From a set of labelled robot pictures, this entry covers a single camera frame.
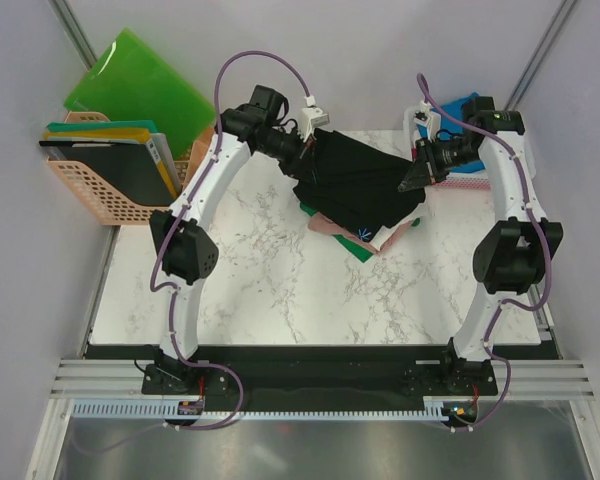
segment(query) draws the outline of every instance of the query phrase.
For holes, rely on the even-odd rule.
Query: reflective metal surface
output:
[[[151,423],[155,420],[73,419],[72,427],[82,447],[98,449]],[[56,478],[592,478],[566,403],[550,408],[507,403],[473,433],[452,435],[436,427],[412,422],[242,421],[211,432],[158,429],[95,457],[65,445],[66,475]]]

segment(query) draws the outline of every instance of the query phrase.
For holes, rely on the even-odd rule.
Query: white marble table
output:
[[[401,132],[351,135],[403,151]],[[493,225],[490,192],[428,189],[430,216],[363,264],[306,228],[294,184],[256,155],[222,199],[209,232],[220,260],[202,296],[200,342],[446,343],[473,298],[473,250]],[[149,227],[122,227],[92,344],[159,343],[168,294],[149,291],[154,261]],[[495,340],[539,343],[533,315],[509,311]]]

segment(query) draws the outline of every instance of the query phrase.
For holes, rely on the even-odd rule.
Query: green folder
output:
[[[64,102],[112,121],[152,120],[180,157],[211,125],[213,106],[129,29],[124,29]]]
[[[127,122],[81,122],[62,123],[52,122],[47,125],[47,130],[53,133],[76,132],[82,130],[102,130],[105,128],[146,128],[149,133],[159,133],[158,127],[151,120],[130,120]]]

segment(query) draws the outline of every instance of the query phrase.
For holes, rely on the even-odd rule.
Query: black cloth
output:
[[[394,227],[424,202],[424,189],[399,192],[411,162],[339,132],[314,132],[313,165],[293,189],[319,211],[363,241],[380,227]]]

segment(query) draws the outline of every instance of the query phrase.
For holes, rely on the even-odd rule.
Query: white wall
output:
[[[24,477],[104,248],[36,146],[83,74],[46,0],[0,1],[0,480]]]
[[[600,0],[581,2],[521,110],[542,205],[565,230],[550,300],[558,338],[600,400]]]
[[[401,129],[424,72],[451,100],[474,90],[503,105],[559,0],[68,0],[98,55],[124,27],[144,39],[207,98],[231,55],[268,50],[306,77],[332,126]],[[291,100],[283,67],[242,59],[223,81],[223,108],[256,83]]]

